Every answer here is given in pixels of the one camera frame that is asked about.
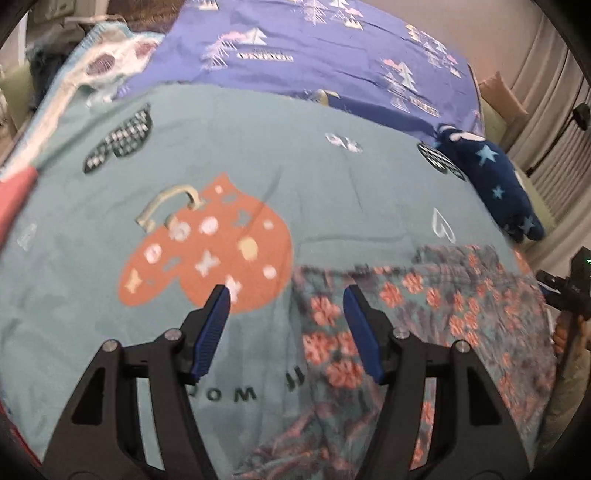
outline orange bag print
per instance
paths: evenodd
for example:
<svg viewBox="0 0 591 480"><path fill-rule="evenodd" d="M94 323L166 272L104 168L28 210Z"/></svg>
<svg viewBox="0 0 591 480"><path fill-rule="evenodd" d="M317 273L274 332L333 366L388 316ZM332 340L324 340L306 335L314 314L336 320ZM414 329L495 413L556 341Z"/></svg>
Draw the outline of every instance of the orange bag print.
<svg viewBox="0 0 591 480"><path fill-rule="evenodd" d="M188 195L189 203L157 227L151 216L178 194ZM291 277L287 226L265 203L240 192L226 174L201 193L190 185L166 189L135 221L149 235L121 273L119 299L130 307L157 297L178 278L198 307L215 285L225 284L232 313L250 312L277 298Z"/></svg>

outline navy star pillow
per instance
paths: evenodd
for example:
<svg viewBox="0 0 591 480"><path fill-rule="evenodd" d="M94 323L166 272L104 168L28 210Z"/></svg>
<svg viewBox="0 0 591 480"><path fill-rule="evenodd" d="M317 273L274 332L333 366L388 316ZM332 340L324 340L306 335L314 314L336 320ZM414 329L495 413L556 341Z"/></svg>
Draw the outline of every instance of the navy star pillow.
<svg viewBox="0 0 591 480"><path fill-rule="evenodd" d="M492 217L513 240L544 238L530 198L499 147L449 125L439 127L434 146L466 174Z"/></svg>

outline curtain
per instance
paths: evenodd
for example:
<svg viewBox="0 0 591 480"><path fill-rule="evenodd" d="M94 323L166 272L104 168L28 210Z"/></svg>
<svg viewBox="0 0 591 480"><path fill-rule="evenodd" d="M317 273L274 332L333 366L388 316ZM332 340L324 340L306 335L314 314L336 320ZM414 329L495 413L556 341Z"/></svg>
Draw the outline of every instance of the curtain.
<svg viewBox="0 0 591 480"><path fill-rule="evenodd" d="M512 91L530 114L519 135L503 140L516 165L522 170L532 167L560 136L531 177L558 227L525 248L533 269L551 269L567 260L591 229L591 131L569 123L576 105L591 104L591 90L545 15Z"/></svg>

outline screw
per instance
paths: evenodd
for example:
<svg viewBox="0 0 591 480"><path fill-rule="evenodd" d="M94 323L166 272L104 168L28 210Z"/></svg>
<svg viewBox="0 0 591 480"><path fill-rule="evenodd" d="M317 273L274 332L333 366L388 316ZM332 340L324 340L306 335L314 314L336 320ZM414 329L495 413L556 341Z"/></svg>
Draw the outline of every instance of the screw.
<svg viewBox="0 0 591 480"><path fill-rule="evenodd" d="M456 343L456 348L462 353L467 353L470 351L470 344L465 340L460 340Z"/></svg>
<svg viewBox="0 0 591 480"><path fill-rule="evenodd" d="M164 338L170 340L171 342L175 342L182 336L183 333L178 328L171 328L170 330L166 330L166 332L164 333Z"/></svg>
<svg viewBox="0 0 591 480"><path fill-rule="evenodd" d="M410 332L405 327L396 327L394 329L394 337L398 340L406 340L410 336Z"/></svg>
<svg viewBox="0 0 591 480"><path fill-rule="evenodd" d="M107 340L105 343L103 343L103 350L105 352L114 352L115 350L117 350L117 347L119 346L119 342L117 340Z"/></svg>

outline bag handle print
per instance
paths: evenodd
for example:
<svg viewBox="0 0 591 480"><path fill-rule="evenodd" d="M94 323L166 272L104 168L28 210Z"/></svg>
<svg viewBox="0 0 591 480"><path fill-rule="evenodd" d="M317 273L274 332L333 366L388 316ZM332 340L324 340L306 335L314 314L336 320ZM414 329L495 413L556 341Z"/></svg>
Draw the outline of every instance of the bag handle print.
<svg viewBox="0 0 591 480"><path fill-rule="evenodd" d="M191 211L197 210L205 205L205 201L199 197L199 192L191 187L191 185L175 185L174 187L167 188L157 194L156 197L146 205L144 210L142 210L142 213L136 217L135 223L137 223L144 232L151 233L156 228L156 222L151 218L156 209L166 200L171 199L180 193L186 193L188 195L189 203L187 204L187 208ZM176 218L174 214L168 216L164 222L164 226L168 228L174 218Z"/></svg>

